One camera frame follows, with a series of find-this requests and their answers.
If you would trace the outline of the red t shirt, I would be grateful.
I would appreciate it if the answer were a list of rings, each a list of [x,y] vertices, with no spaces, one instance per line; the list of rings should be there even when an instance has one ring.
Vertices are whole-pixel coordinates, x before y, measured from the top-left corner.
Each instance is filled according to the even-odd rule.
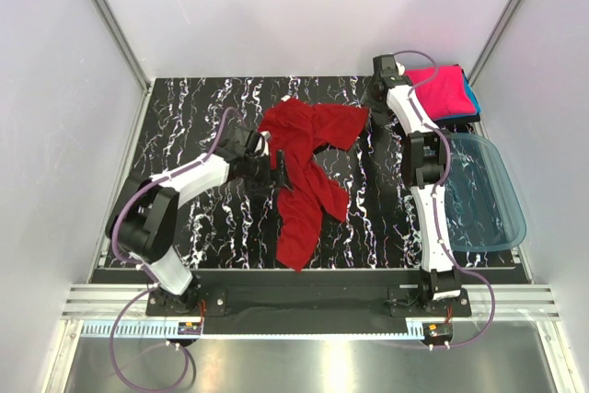
[[[283,225],[276,259],[302,271],[318,245],[323,214],[346,221],[349,193],[314,160],[319,148],[348,151],[364,130],[369,109],[341,104],[309,105],[288,97],[264,114],[259,130],[268,132],[271,163],[283,153],[290,189],[280,190],[277,207]]]

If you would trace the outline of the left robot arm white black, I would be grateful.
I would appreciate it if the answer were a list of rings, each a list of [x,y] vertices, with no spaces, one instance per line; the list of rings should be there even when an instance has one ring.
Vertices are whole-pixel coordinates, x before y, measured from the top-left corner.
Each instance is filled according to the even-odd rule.
[[[189,315],[204,308],[197,277],[173,242],[179,209],[207,191],[241,179],[249,191],[293,188],[286,154],[270,149],[271,136],[244,127],[190,163],[150,177],[130,174],[111,210],[105,235],[115,257],[151,280],[150,301]]]

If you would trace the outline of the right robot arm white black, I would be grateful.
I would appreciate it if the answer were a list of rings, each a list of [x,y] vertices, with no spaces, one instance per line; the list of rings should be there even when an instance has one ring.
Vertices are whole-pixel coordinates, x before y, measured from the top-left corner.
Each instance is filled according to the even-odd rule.
[[[421,232],[421,280],[416,300],[430,315],[451,315],[461,306],[461,272],[450,251],[445,215],[445,182],[450,172],[448,132],[429,117],[417,98],[424,83],[413,83],[395,54],[373,58],[374,73],[363,104],[384,118],[392,113],[404,132],[401,179],[410,190]]]

